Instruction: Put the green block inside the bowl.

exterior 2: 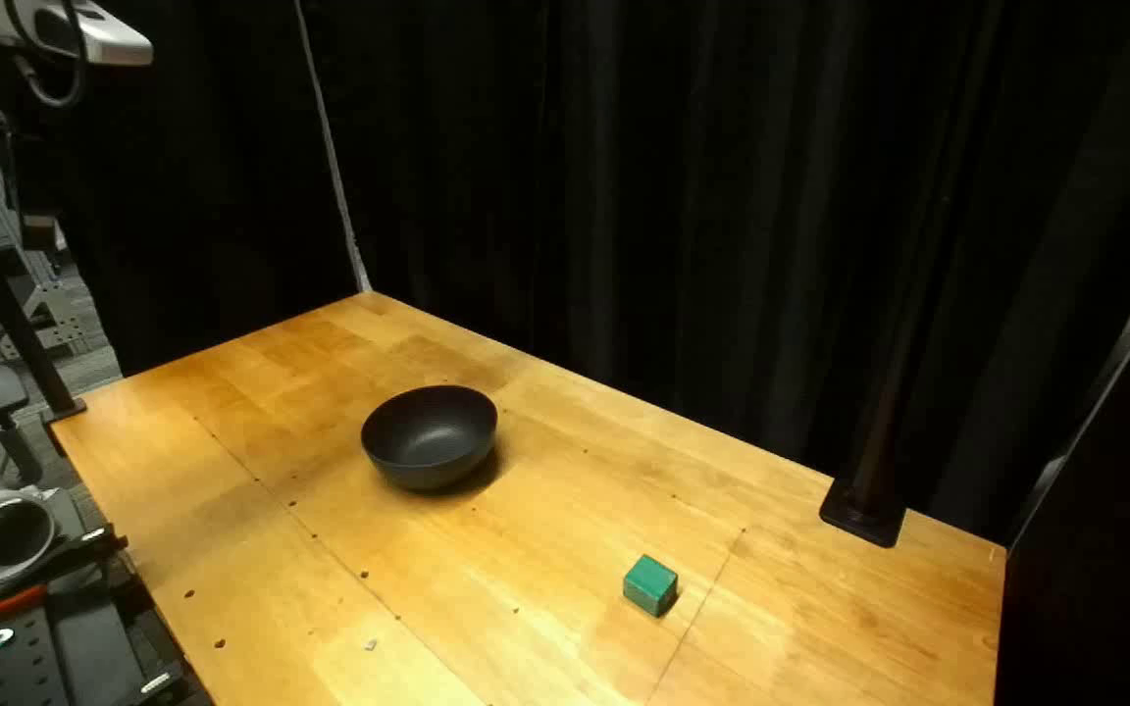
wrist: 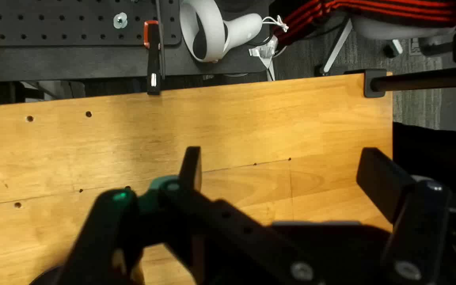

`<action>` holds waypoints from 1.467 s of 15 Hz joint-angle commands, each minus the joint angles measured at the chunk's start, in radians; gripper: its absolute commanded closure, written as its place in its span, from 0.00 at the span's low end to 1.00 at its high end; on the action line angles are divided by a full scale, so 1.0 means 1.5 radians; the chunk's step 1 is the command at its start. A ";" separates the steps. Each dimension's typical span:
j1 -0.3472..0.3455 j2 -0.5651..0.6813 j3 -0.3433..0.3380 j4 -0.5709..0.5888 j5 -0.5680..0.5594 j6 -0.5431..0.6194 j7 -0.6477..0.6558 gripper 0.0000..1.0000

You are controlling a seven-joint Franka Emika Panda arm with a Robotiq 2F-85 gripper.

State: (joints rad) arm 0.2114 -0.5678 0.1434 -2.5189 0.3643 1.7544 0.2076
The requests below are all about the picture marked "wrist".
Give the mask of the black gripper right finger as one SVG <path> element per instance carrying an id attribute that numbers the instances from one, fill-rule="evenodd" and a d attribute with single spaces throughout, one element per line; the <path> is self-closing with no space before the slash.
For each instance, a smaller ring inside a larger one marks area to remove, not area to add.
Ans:
<path id="1" fill-rule="evenodd" d="M 393 224 L 381 266 L 390 285 L 438 285 L 452 191 L 416 180 L 376 147 L 362 150 L 357 182 Z"/>

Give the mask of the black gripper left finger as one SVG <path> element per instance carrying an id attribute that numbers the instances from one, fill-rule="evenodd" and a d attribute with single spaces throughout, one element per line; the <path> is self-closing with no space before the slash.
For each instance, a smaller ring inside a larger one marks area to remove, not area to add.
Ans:
<path id="1" fill-rule="evenodd" d="M 324 285 L 313 255 L 224 199 L 202 193 L 202 148 L 177 175 L 97 196 L 64 264 L 31 285 L 145 285 L 145 250 L 165 245 L 197 285 Z"/>

